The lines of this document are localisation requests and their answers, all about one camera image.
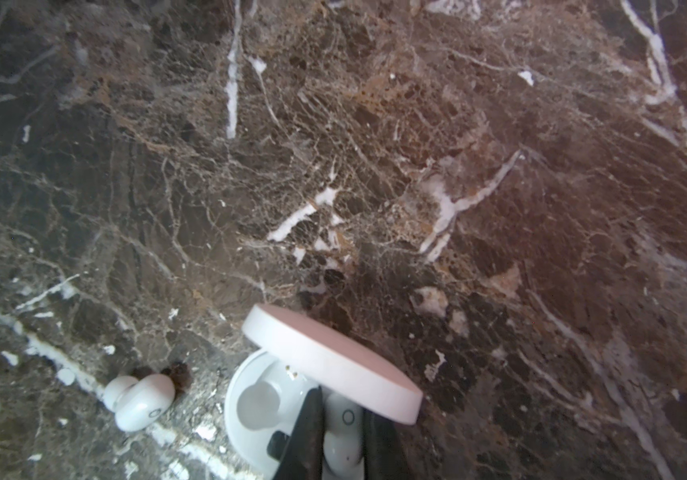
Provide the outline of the white earbud charging case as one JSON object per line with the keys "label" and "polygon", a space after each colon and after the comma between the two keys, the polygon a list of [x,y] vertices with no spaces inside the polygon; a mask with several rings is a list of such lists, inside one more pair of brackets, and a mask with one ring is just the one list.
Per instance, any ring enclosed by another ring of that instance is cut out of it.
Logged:
{"label": "white earbud charging case", "polygon": [[[398,425],[417,422],[423,391],[395,365],[357,341],[305,315],[269,304],[248,314],[243,334],[258,346],[233,375],[225,398],[229,440],[255,472],[273,479],[271,437],[290,435],[307,393],[321,387]],[[365,479],[365,460],[353,478],[335,476],[323,459],[322,479]]]}

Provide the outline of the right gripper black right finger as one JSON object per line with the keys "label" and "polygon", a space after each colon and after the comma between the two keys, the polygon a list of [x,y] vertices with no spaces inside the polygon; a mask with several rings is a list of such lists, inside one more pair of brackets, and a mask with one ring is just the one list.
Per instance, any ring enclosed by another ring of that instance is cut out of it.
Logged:
{"label": "right gripper black right finger", "polygon": [[393,421],[363,412],[363,460],[367,480],[414,480]]}

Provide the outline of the white earbud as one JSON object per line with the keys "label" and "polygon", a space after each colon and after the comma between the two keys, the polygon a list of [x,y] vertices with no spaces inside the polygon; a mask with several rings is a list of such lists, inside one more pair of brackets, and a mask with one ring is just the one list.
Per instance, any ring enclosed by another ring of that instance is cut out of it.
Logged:
{"label": "white earbud", "polygon": [[324,457],[329,470],[353,478],[363,462],[363,408],[341,394],[325,402]]}
{"label": "white earbud", "polygon": [[167,375],[152,374],[141,380],[126,375],[106,386],[102,401],[115,415],[117,428],[132,433],[156,422],[175,398],[175,384]]}

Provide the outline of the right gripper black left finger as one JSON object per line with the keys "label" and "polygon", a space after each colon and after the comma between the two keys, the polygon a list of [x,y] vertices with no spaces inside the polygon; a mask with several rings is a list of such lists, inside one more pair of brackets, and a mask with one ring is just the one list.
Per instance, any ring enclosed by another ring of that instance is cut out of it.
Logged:
{"label": "right gripper black left finger", "polygon": [[273,480],[321,480],[325,407],[321,387],[307,393],[290,435],[277,430],[271,437],[271,458],[279,461]]}

